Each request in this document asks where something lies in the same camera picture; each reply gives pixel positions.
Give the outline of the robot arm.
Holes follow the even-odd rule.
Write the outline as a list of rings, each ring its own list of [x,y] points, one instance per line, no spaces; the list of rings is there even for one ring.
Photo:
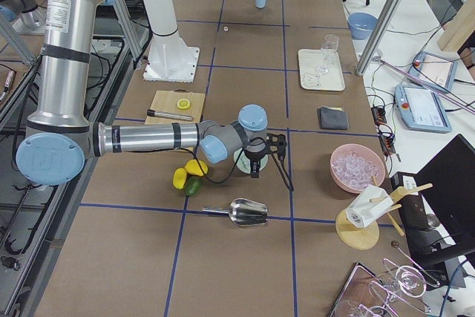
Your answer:
[[[104,0],[47,0],[42,81],[37,109],[27,118],[16,165],[31,182],[55,186],[74,179],[91,157],[108,152],[154,152],[199,147],[210,163],[242,151],[257,177],[261,160],[283,142],[267,131],[265,110],[241,108],[235,121],[220,125],[166,123],[122,126],[89,122],[85,95],[96,9]]]

